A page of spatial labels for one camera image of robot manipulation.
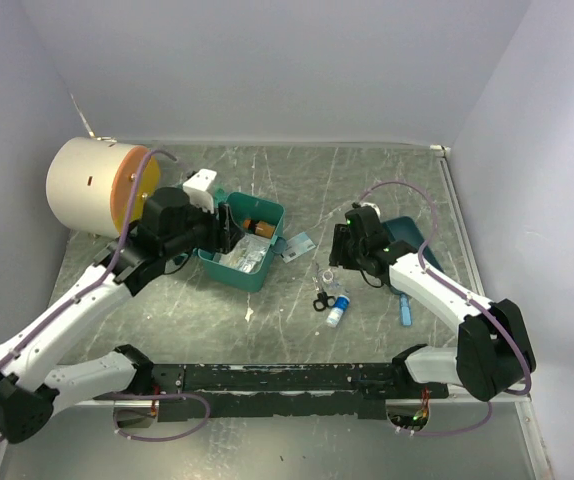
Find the black scissors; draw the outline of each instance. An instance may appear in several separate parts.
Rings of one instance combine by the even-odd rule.
[[[313,279],[314,279],[314,285],[316,286],[316,296],[317,296],[316,300],[314,300],[313,302],[314,310],[316,310],[317,312],[322,312],[327,308],[333,307],[334,303],[336,302],[336,297],[332,295],[327,295],[327,292],[320,284],[320,279],[318,278],[318,276],[313,277]]]

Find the gray wall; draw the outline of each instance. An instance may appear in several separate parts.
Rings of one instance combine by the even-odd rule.
[[[66,231],[45,175],[58,148],[84,133],[22,7],[0,0],[0,342],[47,305]]]
[[[528,0],[23,0],[97,134],[451,144]]]
[[[486,288],[523,308],[557,478],[574,479],[574,2],[533,2],[452,168]]]

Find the storage box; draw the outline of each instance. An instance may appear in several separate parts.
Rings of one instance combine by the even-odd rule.
[[[282,205],[241,192],[230,193],[227,197],[227,203],[231,207],[234,221],[238,225],[242,226],[246,218],[276,225],[276,230],[271,238],[271,246],[274,246],[278,238],[282,236],[285,216],[285,208]],[[198,251],[198,257],[203,262],[207,275],[214,280],[252,293],[258,292],[262,288],[274,256],[275,253],[270,248],[261,262],[260,268],[253,273],[245,273],[214,262],[213,253]]]

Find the brown bottle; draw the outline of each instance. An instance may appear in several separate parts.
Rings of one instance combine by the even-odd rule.
[[[271,238],[276,230],[275,225],[270,225],[267,222],[262,222],[258,220],[252,220],[251,218],[245,219],[243,222],[243,227],[254,235],[259,235],[265,238]]]

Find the blue handle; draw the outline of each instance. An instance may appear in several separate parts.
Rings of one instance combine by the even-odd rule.
[[[400,295],[400,322],[403,324],[403,327],[411,327],[409,297],[404,293]]]

